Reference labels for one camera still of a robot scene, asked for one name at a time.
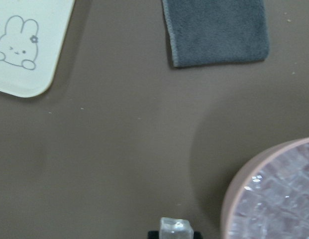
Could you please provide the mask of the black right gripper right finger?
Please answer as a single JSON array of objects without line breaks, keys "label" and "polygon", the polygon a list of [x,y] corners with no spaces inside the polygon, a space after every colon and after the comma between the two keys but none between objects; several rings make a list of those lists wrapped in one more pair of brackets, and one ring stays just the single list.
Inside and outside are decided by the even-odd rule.
[{"label": "black right gripper right finger", "polygon": [[202,239],[202,234],[198,231],[194,231],[193,239]]}]

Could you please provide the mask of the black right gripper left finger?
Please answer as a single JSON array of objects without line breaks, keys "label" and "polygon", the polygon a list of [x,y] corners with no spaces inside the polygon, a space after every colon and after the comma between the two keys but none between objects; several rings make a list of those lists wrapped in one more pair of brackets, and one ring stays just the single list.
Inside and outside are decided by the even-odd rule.
[{"label": "black right gripper left finger", "polygon": [[147,234],[147,239],[159,239],[158,231],[149,231]]}]

